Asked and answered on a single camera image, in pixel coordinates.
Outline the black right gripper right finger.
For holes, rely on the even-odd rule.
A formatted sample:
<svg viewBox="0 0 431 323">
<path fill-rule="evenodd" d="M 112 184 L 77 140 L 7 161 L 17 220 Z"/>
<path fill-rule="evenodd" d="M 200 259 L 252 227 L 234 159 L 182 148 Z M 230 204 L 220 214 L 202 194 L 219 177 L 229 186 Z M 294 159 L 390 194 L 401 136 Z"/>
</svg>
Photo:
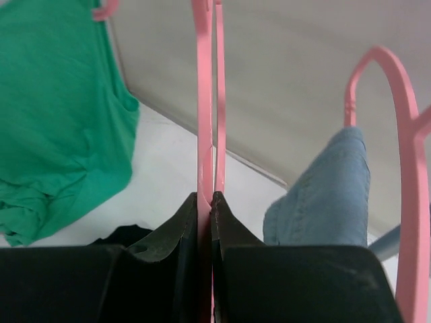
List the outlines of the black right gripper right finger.
<svg viewBox="0 0 431 323">
<path fill-rule="evenodd" d="M 217 322 L 400 322 L 374 254 L 357 246 L 266 246 L 232 213 L 211 204 Z"/>
</svg>

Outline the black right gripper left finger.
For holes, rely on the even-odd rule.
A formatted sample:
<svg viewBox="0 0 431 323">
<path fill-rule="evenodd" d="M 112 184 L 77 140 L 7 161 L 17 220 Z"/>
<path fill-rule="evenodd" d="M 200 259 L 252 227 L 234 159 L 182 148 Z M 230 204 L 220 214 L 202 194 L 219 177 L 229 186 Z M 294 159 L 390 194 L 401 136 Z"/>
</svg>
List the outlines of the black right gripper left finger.
<svg viewBox="0 0 431 323">
<path fill-rule="evenodd" d="M 196 322 L 197 196 L 146 237 L 1 250 L 2 322 Z"/>
</svg>

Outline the black t shirt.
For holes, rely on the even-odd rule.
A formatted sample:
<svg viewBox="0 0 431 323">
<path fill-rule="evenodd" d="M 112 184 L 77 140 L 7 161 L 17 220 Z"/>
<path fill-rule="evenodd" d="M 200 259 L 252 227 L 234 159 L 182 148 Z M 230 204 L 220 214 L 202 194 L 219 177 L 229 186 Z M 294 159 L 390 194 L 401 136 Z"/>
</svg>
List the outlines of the black t shirt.
<svg viewBox="0 0 431 323">
<path fill-rule="evenodd" d="M 92 245 L 116 244 L 128 248 L 150 233 L 152 233 L 151 229 L 138 225 L 124 225 L 116 228 L 108 237 L 95 240 Z"/>
</svg>

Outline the pink hanger with denim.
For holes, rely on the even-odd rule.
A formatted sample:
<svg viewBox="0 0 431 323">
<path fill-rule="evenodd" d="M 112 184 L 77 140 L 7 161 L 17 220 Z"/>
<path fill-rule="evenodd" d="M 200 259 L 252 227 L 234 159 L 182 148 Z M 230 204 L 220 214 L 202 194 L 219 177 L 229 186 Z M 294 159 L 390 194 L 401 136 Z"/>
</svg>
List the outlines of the pink hanger with denim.
<svg viewBox="0 0 431 323">
<path fill-rule="evenodd" d="M 356 86 L 370 61 L 382 68 L 391 88 L 397 120 L 401 173 L 401 235 L 395 299 L 405 322 L 425 322 L 430 268 L 429 186 L 424 141 L 430 109 L 418 111 L 405 67 L 389 49 L 374 46 L 353 70 L 344 93 L 344 125 L 356 125 Z"/>
</svg>

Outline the pink hanger with tank top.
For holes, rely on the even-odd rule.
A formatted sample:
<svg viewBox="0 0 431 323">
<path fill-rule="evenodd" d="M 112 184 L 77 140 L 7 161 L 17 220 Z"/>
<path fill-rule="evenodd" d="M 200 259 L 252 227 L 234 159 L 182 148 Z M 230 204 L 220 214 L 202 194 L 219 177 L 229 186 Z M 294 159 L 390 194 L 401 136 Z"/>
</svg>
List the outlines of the pink hanger with tank top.
<svg viewBox="0 0 431 323">
<path fill-rule="evenodd" d="M 100 7 L 92 10 L 95 22 L 102 22 L 114 15 L 119 7 L 119 0 L 106 0 Z"/>
</svg>

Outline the blue denim garment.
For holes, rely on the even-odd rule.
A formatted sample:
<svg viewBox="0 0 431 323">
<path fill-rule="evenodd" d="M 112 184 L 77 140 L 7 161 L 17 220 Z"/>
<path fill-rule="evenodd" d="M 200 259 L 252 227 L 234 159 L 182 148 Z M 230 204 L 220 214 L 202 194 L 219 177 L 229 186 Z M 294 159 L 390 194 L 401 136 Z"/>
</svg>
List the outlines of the blue denim garment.
<svg viewBox="0 0 431 323">
<path fill-rule="evenodd" d="M 272 246 L 366 246 L 369 190 L 363 134 L 345 127 L 268 208 L 263 240 Z"/>
</svg>

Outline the silver clothes rack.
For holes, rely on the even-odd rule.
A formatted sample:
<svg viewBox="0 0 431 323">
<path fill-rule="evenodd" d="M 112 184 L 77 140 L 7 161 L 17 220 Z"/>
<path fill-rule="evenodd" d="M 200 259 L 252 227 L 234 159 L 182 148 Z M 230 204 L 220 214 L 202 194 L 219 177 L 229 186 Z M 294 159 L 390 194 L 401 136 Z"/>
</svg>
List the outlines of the silver clothes rack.
<svg viewBox="0 0 431 323">
<path fill-rule="evenodd" d="M 377 238 L 368 245 L 371 251 L 381 262 L 384 262 L 399 253 L 401 225 L 398 225 Z"/>
</svg>

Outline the green tank top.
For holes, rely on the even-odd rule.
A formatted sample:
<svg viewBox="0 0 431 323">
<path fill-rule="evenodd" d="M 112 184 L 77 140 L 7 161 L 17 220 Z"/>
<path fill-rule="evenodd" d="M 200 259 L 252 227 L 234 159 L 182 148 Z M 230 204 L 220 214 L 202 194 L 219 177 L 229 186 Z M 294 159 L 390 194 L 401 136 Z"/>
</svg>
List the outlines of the green tank top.
<svg viewBox="0 0 431 323">
<path fill-rule="evenodd" d="M 1 6 L 1 234 L 27 246 L 122 191 L 139 103 L 98 1 Z"/>
</svg>

